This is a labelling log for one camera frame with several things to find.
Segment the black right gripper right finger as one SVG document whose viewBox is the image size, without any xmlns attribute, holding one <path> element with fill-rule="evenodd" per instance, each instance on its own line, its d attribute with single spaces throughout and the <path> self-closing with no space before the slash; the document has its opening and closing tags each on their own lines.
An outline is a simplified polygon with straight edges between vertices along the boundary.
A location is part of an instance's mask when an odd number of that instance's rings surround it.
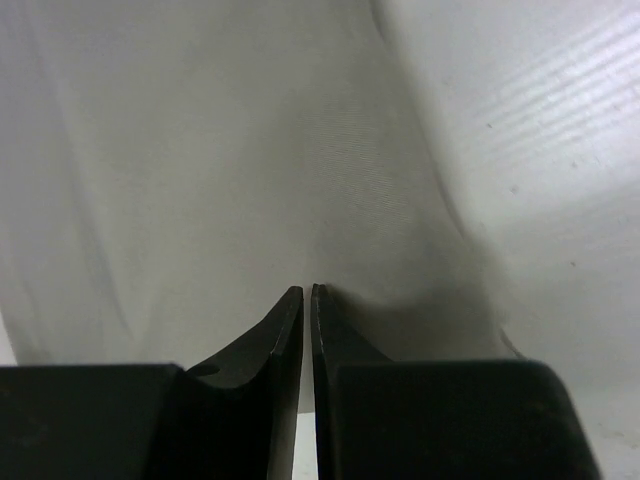
<svg viewBox="0 0 640 480">
<path fill-rule="evenodd" d="M 315 284 L 310 317 L 318 471 L 321 479 L 394 477 L 393 363 Z"/>
</svg>

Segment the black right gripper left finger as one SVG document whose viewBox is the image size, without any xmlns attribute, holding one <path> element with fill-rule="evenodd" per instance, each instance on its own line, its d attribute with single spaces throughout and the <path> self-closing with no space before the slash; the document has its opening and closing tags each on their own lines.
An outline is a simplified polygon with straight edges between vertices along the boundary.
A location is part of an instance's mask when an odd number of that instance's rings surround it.
<svg viewBox="0 0 640 480">
<path fill-rule="evenodd" d="M 289 479 L 303 353 L 303 290 L 178 373 L 164 408 L 167 479 Z"/>
</svg>

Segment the grey cloth napkin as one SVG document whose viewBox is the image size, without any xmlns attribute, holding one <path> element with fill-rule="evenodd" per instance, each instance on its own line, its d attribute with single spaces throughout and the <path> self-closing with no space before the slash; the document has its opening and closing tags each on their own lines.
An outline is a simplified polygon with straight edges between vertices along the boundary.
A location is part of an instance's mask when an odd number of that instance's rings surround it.
<svg viewBox="0 0 640 480">
<path fill-rule="evenodd" d="M 506 357 L 375 1 L 5 1 L 21 364 L 190 366 L 290 286 L 400 360 Z"/>
</svg>

